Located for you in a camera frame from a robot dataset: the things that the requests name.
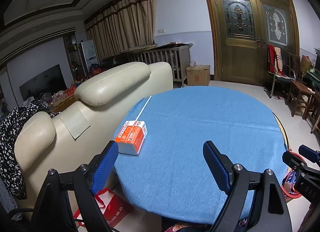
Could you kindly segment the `blue round tablecloth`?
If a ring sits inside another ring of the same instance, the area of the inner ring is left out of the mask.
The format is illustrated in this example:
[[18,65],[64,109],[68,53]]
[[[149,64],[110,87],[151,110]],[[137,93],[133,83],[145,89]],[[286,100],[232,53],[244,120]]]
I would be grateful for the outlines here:
[[[134,120],[149,97],[125,116]],[[179,221],[213,224],[226,194],[204,159],[210,140],[249,171],[274,171],[281,181],[285,142],[273,112],[236,90],[195,86],[152,95],[139,117],[148,134],[139,156],[120,154],[114,164],[129,202]]]

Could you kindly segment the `white standing board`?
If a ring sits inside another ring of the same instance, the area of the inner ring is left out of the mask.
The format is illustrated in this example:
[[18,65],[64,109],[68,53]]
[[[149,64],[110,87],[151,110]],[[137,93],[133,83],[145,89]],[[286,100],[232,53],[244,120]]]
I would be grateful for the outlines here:
[[98,64],[98,58],[95,52],[93,40],[83,41],[80,43],[83,52],[84,60],[89,70],[92,64]]

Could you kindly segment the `orange white tissue box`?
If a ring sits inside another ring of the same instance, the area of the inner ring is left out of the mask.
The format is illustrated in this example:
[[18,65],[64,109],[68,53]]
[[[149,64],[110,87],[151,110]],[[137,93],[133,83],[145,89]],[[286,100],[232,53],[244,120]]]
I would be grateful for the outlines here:
[[148,130],[144,121],[125,121],[114,139],[118,144],[119,153],[139,156],[147,134]]

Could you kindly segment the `wooden chair with red clothes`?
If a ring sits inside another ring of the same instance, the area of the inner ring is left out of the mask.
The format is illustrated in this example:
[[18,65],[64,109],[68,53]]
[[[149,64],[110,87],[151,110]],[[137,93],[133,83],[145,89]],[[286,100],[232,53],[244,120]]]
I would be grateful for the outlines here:
[[281,49],[270,44],[267,45],[267,62],[268,73],[272,77],[272,84],[270,88],[264,88],[264,91],[271,99],[274,95],[276,82],[290,83],[295,80],[296,75],[293,73],[293,77],[290,77],[283,72]]

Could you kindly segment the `cream leather sofa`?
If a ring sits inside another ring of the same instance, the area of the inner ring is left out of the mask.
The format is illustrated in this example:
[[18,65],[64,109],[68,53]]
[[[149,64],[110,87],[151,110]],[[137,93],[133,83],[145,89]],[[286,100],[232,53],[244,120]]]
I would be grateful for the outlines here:
[[172,90],[167,62],[130,62],[80,84],[75,102],[56,116],[56,137],[24,173],[27,199],[20,208],[33,208],[49,169],[74,171],[101,153],[128,111],[140,99]]

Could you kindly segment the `white plastic stick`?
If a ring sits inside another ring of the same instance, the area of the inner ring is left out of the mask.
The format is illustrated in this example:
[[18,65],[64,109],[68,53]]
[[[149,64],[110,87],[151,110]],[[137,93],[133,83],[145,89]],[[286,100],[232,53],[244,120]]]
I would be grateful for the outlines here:
[[139,114],[137,115],[137,117],[135,118],[135,121],[139,120],[139,117],[141,116],[141,114],[143,113],[144,109],[146,108],[147,104],[149,103],[150,99],[152,98],[152,95],[149,96],[149,98],[147,99],[146,103],[144,103],[144,106],[142,107],[142,109],[140,110]]

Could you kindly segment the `beige striped curtains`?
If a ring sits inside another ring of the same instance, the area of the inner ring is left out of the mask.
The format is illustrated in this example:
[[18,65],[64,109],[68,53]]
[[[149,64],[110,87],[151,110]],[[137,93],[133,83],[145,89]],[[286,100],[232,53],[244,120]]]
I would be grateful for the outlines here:
[[113,0],[84,21],[99,60],[154,42],[156,0]]

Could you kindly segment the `dark wooden stool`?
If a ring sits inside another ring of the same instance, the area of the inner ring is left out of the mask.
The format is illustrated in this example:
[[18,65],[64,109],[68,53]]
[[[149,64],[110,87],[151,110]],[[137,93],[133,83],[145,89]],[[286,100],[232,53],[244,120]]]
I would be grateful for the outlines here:
[[293,73],[293,80],[290,82],[289,93],[287,99],[285,100],[285,104],[289,105],[291,101],[294,101],[295,104],[291,109],[291,117],[295,116],[297,109],[303,109],[304,112],[302,119],[306,120],[313,93],[302,81],[300,57],[298,55],[289,53],[287,67],[289,72]]

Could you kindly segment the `red white paper bag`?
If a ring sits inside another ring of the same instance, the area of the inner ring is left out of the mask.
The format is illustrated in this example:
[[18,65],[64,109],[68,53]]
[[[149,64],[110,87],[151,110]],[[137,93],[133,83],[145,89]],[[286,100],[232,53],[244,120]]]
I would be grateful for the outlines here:
[[94,197],[103,217],[111,228],[115,228],[133,210],[130,203],[109,188],[100,190]]

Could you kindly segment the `black white floral garment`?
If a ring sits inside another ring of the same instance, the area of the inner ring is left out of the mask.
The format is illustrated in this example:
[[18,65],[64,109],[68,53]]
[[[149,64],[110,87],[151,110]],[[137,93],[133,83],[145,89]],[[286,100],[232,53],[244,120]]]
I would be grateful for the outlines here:
[[54,118],[58,115],[33,100],[15,107],[1,121],[1,180],[14,199],[27,199],[23,175],[54,141]]

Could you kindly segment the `grey wooden crib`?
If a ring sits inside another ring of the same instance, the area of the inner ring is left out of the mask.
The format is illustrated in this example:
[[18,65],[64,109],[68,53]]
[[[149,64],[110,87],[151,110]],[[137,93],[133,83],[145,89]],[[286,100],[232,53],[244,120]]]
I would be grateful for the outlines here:
[[167,62],[171,66],[174,87],[183,87],[187,83],[187,67],[191,62],[189,49],[188,44],[170,42],[161,46],[150,44],[130,48],[120,54],[127,62]]

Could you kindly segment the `black wall television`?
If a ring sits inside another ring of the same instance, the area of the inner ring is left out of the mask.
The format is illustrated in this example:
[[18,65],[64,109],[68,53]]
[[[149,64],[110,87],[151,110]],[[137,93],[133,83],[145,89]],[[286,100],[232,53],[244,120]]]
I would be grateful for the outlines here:
[[66,90],[67,86],[62,75],[60,65],[57,64],[20,86],[20,93],[24,101],[30,97],[40,97],[44,93],[51,95]]

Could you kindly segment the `brown wooden double door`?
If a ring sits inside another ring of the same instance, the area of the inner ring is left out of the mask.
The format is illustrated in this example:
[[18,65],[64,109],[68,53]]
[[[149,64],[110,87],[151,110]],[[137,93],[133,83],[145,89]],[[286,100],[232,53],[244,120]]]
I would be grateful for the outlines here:
[[265,86],[268,46],[299,53],[293,0],[206,0],[218,81]]

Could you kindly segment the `cardboard box by wall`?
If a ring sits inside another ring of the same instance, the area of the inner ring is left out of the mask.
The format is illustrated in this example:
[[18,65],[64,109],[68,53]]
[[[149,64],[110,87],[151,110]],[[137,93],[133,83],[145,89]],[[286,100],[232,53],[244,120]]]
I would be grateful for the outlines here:
[[210,83],[210,65],[189,66],[187,71],[188,86],[208,86]]

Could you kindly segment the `red plastic mesh basket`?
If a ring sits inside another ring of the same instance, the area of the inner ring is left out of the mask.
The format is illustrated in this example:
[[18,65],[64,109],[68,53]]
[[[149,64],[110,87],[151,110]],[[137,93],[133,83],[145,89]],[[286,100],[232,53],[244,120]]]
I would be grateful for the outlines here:
[[301,197],[301,194],[295,189],[295,184],[296,173],[291,168],[287,168],[287,172],[281,182],[281,189],[287,203]]

